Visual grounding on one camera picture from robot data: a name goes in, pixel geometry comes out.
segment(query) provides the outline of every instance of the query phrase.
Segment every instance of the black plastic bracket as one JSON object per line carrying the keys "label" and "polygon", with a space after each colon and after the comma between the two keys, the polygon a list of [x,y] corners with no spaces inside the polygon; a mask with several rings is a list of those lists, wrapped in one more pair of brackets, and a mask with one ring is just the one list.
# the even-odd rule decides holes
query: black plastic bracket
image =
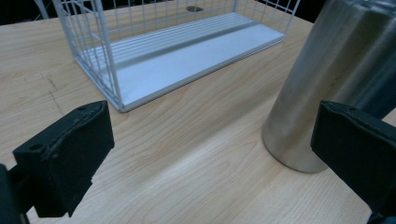
{"label": "black plastic bracket", "polygon": [[396,128],[354,107],[322,101],[313,151],[372,209],[396,216]]}
{"label": "black plastic bracket", "polygon": [[14,168],[0,166],[0,218],[32,206],[39,217],[72,216],[113,147],[107,102],[76,108],[16,148]]}

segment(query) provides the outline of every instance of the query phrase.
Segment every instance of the stainless steel cylinder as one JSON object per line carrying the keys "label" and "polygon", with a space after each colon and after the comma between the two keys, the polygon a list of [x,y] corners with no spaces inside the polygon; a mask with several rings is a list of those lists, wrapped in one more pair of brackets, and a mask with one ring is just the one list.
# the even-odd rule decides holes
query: stainless steel cylinder
{"label": "stainless steel cylinder", "polygon": [[310,147],[320,100],[378,118],[396,106],[395,17],[394,0],[327,1],[262,127],[274,157],[305,173],[327,168]]}

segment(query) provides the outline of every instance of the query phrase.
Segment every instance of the wooden table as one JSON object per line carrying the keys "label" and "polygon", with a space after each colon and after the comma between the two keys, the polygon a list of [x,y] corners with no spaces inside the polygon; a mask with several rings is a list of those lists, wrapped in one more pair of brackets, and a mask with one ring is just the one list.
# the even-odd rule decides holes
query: wooden table
{"label": "wooden table", "polygon": [[[365,223],[368,206],[331,170],[295,172],[262,144],[261,126],[311,26],[296,19],[283,43],[129,113],[110,107],[116,146],[73,217],[39,219],[32,209],[31,222]],[[0,27],[0,162],[8,169],[17,146],[103,99],[58,20]]]}

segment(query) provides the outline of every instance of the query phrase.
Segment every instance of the basket base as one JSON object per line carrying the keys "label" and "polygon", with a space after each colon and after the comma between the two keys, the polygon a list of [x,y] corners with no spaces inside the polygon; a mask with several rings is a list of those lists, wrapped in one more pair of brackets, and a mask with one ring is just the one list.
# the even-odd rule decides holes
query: basket base
{"label": "basket base", "polygon": [[[228,13],[113,43],[122,103],[122,108],[115,107],[121,112],[132,110],[268,48],[283,36],[237,13]],[[99,74],[106,75],[104,67]]]}

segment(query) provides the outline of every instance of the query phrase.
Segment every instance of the white wire rack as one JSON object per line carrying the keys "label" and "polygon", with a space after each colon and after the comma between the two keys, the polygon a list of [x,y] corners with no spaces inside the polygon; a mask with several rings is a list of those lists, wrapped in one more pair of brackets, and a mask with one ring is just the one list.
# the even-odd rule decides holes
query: white wire rack
{"label": "white wire rack", "polygon": [[53,3],[76,61],[125,112],[282,41],[299,0]]}

